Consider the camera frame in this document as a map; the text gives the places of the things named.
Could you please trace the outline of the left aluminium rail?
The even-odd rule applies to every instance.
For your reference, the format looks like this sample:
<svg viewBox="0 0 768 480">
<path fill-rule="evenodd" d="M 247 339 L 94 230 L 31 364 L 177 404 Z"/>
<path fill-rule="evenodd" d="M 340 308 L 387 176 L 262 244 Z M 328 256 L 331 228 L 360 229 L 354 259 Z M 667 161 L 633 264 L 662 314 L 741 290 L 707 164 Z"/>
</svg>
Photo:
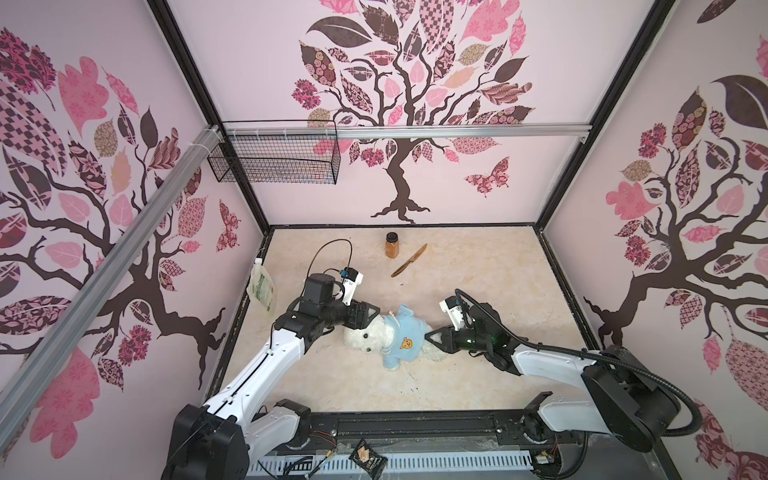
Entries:
<svg viewBox="0 0 768 480">
<path fill-rule="evenodd" d="M 141 209 L 126 233 L 109 249 L 102 265 L 79 289 L 57 323 L 1 392 L 1 446 L 6 447 L 21 430 L 39 398 L 99 316 L 99 311 L 133 265 L 142 247 L 157 230 L 196 169 L 222 140 L 222 128 L 204 128 L 189 145 L 162 187 Z"/>
</svg>

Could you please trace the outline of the white green refill pouch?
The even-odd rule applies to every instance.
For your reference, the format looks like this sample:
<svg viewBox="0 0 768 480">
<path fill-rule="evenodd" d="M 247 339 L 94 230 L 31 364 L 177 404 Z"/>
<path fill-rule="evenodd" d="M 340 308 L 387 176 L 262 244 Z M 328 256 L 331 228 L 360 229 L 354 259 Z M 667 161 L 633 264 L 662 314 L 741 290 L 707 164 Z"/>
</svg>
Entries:
<svg viewBox="0 0 768 480">
<path fill-rule="evenodd" d="M 267 316 L 274 312 L 276 289 L 273 279 L 265 268 L 262 258 L 255 258 L 249 273 L 246 293 L 252 303 Z"/>
</svg>

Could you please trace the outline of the white teddy bear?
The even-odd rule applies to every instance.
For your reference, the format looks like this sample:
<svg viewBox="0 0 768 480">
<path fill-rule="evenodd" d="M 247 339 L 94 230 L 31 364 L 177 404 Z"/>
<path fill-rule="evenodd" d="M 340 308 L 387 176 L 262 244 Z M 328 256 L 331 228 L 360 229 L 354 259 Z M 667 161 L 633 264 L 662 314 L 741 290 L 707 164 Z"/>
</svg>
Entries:
<svg viewBox="0 0 768 480">
<path fill-rule="evenodd" d="M 393 337 L 393 331 L 385 325 L 384 317 L 389 314 L 379 314 L 364 330 L 347 329 L 344 332 L 344 343 L 346 346 L 355 350 L 362 351 L 371 355 L 380 355 L 383 363 L 381 350 L 389 344 Z M 415 360 L 429 360 L 433 362 L 442 361 L 447 356 L 436 347 L 425 341 L 420 356 Z"/>
</svg>

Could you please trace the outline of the small black brown packet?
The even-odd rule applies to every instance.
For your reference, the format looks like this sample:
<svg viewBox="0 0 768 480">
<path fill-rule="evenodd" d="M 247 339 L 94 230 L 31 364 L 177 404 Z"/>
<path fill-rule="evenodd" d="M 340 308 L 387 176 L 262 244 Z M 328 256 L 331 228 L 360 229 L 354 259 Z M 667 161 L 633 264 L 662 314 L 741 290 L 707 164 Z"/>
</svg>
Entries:
<svg viewBox="0 0 768 480">
<path fill-rule="evenodd" d="M 349 460 L 361 468 L 371 480 L 379 480 L 389 459 L 376 451 L 365 439 L 361 439 L 349 455 Z"/>
</svg>

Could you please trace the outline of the rear aluminium rail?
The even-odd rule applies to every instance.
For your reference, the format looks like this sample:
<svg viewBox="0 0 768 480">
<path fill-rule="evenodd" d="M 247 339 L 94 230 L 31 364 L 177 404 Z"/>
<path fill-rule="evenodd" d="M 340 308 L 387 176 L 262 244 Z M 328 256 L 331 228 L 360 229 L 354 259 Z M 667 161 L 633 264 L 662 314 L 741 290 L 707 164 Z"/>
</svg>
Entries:
<svg viewBox="0 0 768 480">
<path fill-rule="evenodd" d="M 410 139 L 410 138 L 496 138 L 496 137 L 578 137 L 586 138 L 589 124 L 513 124 L 446 126 L 366 126 L 366 127 L 234 127 L 225 128 L 232 137 L 316 136 L 337 139 Z"/>
</svg>

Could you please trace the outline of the light blue bear hoodie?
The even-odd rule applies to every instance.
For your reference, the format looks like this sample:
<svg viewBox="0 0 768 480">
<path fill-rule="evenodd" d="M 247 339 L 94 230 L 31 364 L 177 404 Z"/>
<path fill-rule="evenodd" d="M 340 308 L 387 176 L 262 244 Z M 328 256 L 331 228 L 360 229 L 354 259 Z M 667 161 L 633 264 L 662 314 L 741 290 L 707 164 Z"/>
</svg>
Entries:
<svg viewBox="0 0 768 480">
<path fill-rule="evenodd" d="M 413 362 L 420 356 L 430 327 L 406 305 L 401 305 L 395 314 L 385 316 L 384 320 L 392 329 L 393 337 L 381 350 L 383 365 L 386 370 L 396 370 L 401 363 Z"/>
</svg>

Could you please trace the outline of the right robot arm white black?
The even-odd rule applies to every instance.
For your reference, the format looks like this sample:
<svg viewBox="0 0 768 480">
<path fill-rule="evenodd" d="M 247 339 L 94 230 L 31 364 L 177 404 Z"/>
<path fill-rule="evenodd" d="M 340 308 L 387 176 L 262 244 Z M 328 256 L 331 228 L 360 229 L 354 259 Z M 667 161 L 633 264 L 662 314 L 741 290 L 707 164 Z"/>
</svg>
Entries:
<svg viewBox="0 0 768 480">
<path fill-rule="evenodd" d="M 535 343 L 509 330 L 487 303 L 469 306 L 451 297 L 441 308 L 450 325 L 425 335 L 440 351 L 467 351 L 502 372 L 578 389 L 572 399 L 543 392 L 526 406 L 522 423 L 530 439 L 554 432 L 609 434 L 635 451 L 649 452 L 680 413 L 681 397 L 626 350 Z"/>
</svg>

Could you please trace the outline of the aluminium rail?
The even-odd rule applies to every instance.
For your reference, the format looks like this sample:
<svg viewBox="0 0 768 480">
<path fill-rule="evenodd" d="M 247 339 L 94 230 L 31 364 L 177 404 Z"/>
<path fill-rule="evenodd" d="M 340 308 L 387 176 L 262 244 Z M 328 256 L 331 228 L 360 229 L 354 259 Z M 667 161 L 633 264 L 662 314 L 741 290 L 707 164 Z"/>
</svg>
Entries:
<svg viewBox="0 0 768 480">
<path fill-rule="evenodd" d="M 316 136 L 337 139 L 410 139 L 410 138 L 496 138 L 496 137 L 578 137 L 586 138 L 589 124 L 513 124 L 446 126 L 366 126 L 366 127 L 234 127 L 225 128 L 232 137 Z"/>
<path fill-rule="evenodd" d="M 99 316 L 99 311 L 133 265 L 142 247 L 157 230 L 196 169 L 222 140 L 222 128 L 204 128 L 189 145 L 162 187 L 141 209 L 126 233 L 109 249 L 102 265 L 79 289 L 57 323 L 1 392 L 1 446 L 6 447 L 21 430 L 39 398 Z"/>
</svg>

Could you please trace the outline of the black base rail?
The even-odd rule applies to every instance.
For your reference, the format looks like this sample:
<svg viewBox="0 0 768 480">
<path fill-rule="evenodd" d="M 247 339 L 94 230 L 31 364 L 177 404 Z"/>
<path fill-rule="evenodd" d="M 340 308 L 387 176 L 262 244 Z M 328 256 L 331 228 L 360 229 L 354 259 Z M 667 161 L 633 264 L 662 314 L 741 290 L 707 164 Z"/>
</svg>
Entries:
<svg viewBox="0 0 768 480">
<path fill-rule="evenodd" d="M 515 410 L 304 412 L 298 430 L 270 453 L 349 450 L 365 440 L 374 447 L 436 442 L 448 448 L 488 441 L 492 448 L 538 449 L 573 444 L 586 433 L 611 431 L 589 408 L 564 403 Z"/>
</svg>

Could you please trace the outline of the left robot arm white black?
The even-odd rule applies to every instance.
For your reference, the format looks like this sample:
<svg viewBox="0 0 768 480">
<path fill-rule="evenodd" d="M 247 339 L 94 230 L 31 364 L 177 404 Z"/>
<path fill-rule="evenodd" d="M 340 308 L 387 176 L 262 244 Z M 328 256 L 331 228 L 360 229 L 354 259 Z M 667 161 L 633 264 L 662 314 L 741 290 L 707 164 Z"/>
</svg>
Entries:
<svg viewBox="0 0 768 480">
<path fill-rule="evenodd" d="M 301 295 L 274 322 L 248 365 L 201 406 L 186 405 L 172 428 L 164 479 L 243 479 L 274 448 L 305 441 L 309 409 L 292 401 L 260 411 L 279 380 L 326 332 L 362 330 L 379 308 L 354 298 L 363 276 L 350 267 L 338 278 L 313 273 Z"/>
</svg>

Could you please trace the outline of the amber spice jar black lid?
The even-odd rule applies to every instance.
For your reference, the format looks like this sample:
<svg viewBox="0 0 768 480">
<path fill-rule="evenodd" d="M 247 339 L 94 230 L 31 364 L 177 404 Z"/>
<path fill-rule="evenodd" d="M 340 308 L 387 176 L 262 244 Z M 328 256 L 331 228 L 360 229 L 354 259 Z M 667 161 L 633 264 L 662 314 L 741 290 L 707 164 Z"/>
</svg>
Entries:
<svg viewBox="0 0 768 480">
<path fill-rule="evenodd" d="M 386 234 L 385 255 L 390 259 L 395 259 L 399 255 L 399 236 L 396 232 Z"/>
</svg>

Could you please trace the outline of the wooden knife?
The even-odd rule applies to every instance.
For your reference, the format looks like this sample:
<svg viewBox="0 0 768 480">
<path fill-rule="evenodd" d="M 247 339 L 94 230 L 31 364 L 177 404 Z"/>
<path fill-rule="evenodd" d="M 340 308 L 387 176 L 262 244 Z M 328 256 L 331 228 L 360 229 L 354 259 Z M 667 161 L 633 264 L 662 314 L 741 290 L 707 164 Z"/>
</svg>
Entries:
<svg viewBox="0 0 768 480">
<path fill-rule="evenodd" d="M 399 266 L 391 274 L 391 278 L 396 278 L 397 276 L 402 274 L 410 265 L 412 265 L 422 256 L 422 254 L 426 251 L 427 248 L 428 248 L 428 243 L 423 244 L 413 255 L 411 255 L 410 258 L 408 258 L 401 266 Z"/>
</svg>

